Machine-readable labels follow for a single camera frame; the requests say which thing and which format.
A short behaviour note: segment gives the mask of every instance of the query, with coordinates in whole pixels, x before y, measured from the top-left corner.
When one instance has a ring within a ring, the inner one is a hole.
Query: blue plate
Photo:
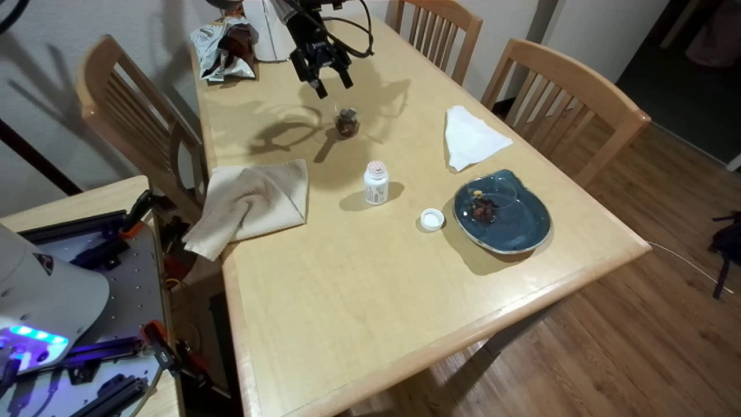
[[[475,203],[494,203],[495,215],[476,221]],[[465,184],[454,203],[462,232],[495,256],[520,256],[535,250],[550,232],[547,207],[506,169]]]

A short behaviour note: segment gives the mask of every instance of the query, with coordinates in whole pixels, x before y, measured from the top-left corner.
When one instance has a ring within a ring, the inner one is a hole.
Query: wooden floor
[[[710,299],[719,259],[706,250],[710,219],[741,210],[741,177],[653,128],[591,192],[655,250],[502,356],[475,345],[347,415],[741,415],[741,296]]]

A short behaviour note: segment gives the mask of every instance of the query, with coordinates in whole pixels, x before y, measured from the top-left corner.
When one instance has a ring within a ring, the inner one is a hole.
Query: wooden chair
[[[526,82],[504,122],[547,157],[556,160],[564,152],[574,152],[580,138],[593,140],[596,135],[586,130],[593,122],[606,125],[609,138],[586,146],[593,149],[593,156],[574,172],[578,186],[589,186],[650,122],[622,91],[591,68],[526,39],[509,39],[484,91],[484,106],[494,110],[516,68],[526,73]]]
[[[184,222],[194,222],[203,199],[194,190],[206,181],[202,140],[113,38],[92,46],[75,89],[92,132],[139,167]],[[189,156],[194,190],[183,186],[181,160],[187,157],[181,152]]]
[[[415,10],[407,30],[402,30],[404,7]],[[462,33],[462,44],[452,73],[452,79],[462,84],[473,49],[479,39],[481,20],[454,0],[388,0],[388,24],[442,73],[446,73],[457,38]]]

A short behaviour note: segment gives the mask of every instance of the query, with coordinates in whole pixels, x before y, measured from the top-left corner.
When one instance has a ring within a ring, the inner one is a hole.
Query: white wall
[[[347,0],[343,15],[357,15]],[[365,0],[384,20],[386,0]],[[532,36],[535,10],[556,2],[545,42],[615,79],[667,0],[461,0],[484,20],[465,89],[479,97],[509,38]],[[34,0],[0,36],[0,118],[81,188],[134,174],[81,123],[72,91],[79,62],[112,33],[141,69],[196,123],[184,38],[215,20],[206,0]],[[62,197],[0,146],[0,215]]]

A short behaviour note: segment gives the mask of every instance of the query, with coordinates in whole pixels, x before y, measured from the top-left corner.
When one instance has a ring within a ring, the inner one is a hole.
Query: wooden table
[[[0,222],[9,229],[34,229],[56,222],[91,219],[112,211],[128,211],[136,197],[149,188],[146,177],[131,177],[103,188],[85,190],[75,197],[64,197],[50,204],[42,204],[7,219]],[[181,415],[181,394],[172,374],[161,371],[158,388],[151,389],[139,417],[166,417]]]
[[[358,33],[337,36],[364,46]],[[304,227],[223,256],[248,415],[341,412],[648,250],[386,27],[374,22],[374,56],[350,75],[345,91],[322,73],[327,100],[290,62],[264,62],[260,82],[196,82],[210,169],[304,157],[310,172]],[[513,145],[454,174],[445,152],[454,105]],[[360,122],[347,142],[334,130],[343,106]],[[384,207],[360,199],[369,160],[391,172]],[[495,169],[511,169],[550,211],[550,237],[531,257],[494,257],[452,221],[454,192]],[[426,207],[445,210],[442,232],[420,232]]]

